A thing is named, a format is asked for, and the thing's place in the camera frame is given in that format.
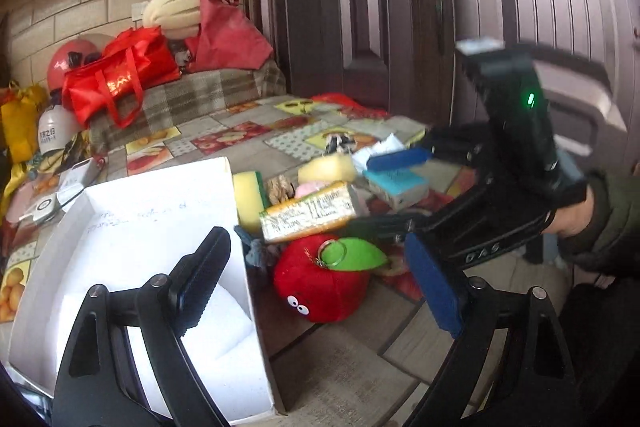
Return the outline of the person right hand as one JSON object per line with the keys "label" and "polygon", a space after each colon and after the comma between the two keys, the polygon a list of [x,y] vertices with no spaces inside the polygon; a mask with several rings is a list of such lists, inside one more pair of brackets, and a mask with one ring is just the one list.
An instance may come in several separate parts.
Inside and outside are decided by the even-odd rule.
{"label": "person right hand", "polygon": [[554,234],[563,237],[563,239],[576,236],[588,227],[593,211],[594,195],[592,187],[588,185],[585,200],[579,204],[556,210],[550,225],[542,233]]}

